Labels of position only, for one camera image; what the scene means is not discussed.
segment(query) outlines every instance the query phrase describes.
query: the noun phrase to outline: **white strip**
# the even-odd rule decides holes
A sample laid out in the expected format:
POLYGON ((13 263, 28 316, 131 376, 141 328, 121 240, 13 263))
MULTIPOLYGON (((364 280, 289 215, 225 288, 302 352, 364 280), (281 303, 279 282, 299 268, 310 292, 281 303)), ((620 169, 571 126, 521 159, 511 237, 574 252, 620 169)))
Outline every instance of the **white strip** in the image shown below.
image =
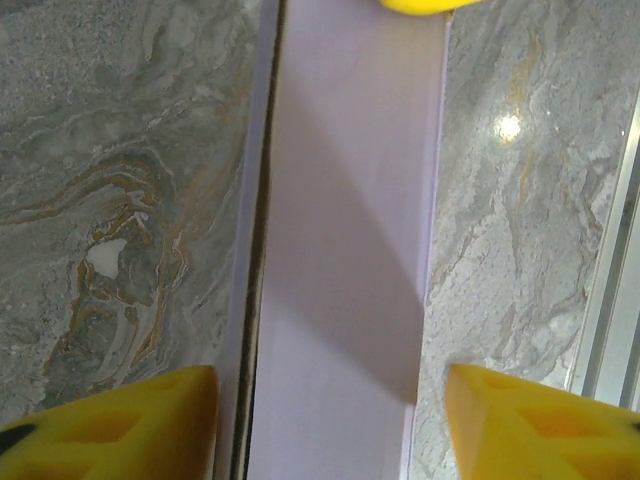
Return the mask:
POLYGON ((249 480, 407 477, 447 28, 288 2, 249 480))

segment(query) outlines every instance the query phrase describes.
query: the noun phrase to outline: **marble veining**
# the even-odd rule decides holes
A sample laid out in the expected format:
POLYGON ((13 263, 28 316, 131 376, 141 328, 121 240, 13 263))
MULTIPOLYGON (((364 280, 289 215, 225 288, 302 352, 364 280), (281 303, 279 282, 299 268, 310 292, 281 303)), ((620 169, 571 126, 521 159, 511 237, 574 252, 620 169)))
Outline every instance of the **marble veining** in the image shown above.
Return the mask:
POLYGON ((634 0, 456 12, 412 478, 457 478, 446 366, 564 386, 640 80, 634 0))
POLYGON ((257 22, 251 1, 0 4, 0 424, 216 363, 257 22))

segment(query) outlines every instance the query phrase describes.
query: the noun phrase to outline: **marble surface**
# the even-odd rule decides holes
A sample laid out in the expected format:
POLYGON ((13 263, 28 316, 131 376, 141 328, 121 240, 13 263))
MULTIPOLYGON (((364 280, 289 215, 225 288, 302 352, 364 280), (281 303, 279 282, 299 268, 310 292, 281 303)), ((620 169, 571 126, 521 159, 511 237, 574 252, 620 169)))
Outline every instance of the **marble surface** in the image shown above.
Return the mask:
POLYGON ((458 11, 412 478, 457 478, 449 362, 563 387, 640 83, 635 0, 458 11))
POLYGON ((0 3, 0 424, 216 363, 258 13, 0 3))

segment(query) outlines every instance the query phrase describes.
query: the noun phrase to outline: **white board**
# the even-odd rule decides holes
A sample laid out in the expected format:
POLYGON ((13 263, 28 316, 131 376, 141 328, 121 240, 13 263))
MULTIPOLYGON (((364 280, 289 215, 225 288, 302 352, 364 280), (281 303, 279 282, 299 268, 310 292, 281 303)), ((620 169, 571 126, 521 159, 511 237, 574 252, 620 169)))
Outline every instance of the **white board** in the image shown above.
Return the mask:
POLYGON ((249 480, 407 477, 448 17, 289 0, 249 480))

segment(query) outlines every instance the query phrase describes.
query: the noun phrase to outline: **gray marble tile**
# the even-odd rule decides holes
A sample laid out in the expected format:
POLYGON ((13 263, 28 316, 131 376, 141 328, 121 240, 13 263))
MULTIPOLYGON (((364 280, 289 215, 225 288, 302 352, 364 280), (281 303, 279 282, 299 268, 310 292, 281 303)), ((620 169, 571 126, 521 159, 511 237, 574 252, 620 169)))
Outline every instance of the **gray marble tile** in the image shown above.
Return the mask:
POLYGON ((412 478, 457 478, 449 362, 564 385, 640 81, 635 0, 456 13, 412 478))
POLYGON ((216 363, 257 10, 0 4, 0 424, 216 363))

